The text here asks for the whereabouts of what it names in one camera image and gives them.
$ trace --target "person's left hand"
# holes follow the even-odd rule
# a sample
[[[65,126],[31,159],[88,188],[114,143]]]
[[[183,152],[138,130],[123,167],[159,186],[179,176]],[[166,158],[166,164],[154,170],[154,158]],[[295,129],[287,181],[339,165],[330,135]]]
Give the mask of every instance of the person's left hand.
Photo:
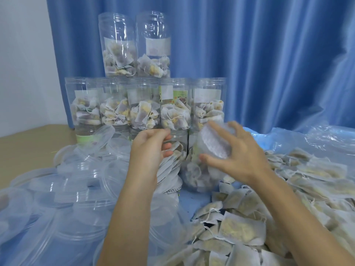
[[[141,131],[133,140],[127,179],[157,185],[157,172],[162,159],[171,156],[170,129],[149,129]]]

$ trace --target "blue curtain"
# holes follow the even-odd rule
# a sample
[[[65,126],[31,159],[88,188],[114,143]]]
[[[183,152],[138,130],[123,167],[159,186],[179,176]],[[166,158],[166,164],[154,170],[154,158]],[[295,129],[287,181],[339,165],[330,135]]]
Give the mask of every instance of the blue curtain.
[[[170,17],[171,76],[228,79],[226,120],[260,133],[355,128],[354,0],[47,0],[64,77],[104,76],[98,14]]]

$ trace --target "person's left arm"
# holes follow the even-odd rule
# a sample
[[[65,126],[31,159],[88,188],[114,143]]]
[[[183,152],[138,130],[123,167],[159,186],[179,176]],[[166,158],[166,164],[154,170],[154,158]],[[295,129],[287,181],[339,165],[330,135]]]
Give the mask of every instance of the person's left arm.
[[[131,148],[130,165],[112,214],[97,266],[146,265],[148,257],[151,201],[157,186],[157,171],[164,151],[171,147],[170,130],[140,132]]]

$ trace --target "white wall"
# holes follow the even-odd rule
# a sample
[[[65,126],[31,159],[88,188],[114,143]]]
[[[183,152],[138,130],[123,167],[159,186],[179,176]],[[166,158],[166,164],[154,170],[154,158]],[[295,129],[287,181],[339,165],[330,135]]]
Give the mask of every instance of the white wall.
[[[46,0],[0,0],[0,137],[67,124]]]

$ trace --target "person's right hand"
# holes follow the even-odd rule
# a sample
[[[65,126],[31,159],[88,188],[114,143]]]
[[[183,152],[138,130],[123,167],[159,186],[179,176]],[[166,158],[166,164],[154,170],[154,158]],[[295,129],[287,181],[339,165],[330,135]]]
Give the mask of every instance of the person's right hand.
[[[232,154],[225,160],[200,154],[202,162],[251,187],[266,175],[270,175],[269,172],[272,170],[263,149],[241,125],[235,121],[228,123],[230,127],[235,129],[235,135],[233,135],[213,121],[209,121],[208,124],[232,146]]]

